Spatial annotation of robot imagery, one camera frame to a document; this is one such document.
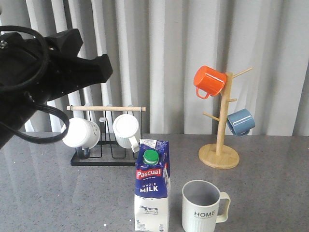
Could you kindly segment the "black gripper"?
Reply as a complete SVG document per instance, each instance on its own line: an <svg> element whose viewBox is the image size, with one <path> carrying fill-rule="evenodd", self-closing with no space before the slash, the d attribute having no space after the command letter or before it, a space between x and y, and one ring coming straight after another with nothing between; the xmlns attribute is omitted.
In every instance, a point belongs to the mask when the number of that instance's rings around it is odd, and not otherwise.
<svg viewBox="0 0 309 232"><path fill-rule="evenodd" d="M88 60L77 55L78 29L43 37L29 28L4 29L0 37L0 95L51 101L84 87L105 83L112 74L106 54Z"/></svg>

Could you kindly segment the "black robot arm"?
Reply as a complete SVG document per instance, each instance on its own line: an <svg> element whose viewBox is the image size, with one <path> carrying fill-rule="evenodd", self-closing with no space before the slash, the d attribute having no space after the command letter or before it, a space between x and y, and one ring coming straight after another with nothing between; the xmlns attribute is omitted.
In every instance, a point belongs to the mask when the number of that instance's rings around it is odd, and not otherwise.
<svg viewBox="0 0 309 232"><path fill-rule="evenodd" d="M22 26L0 28L0 143L14 135L36 144L54 143L66 135L32 137L20 128L37 111L58 117L68 126L69 118L47 102L84 87L105 83L112 74L108 55L83 59L78 29L43 37Z"/></svg>

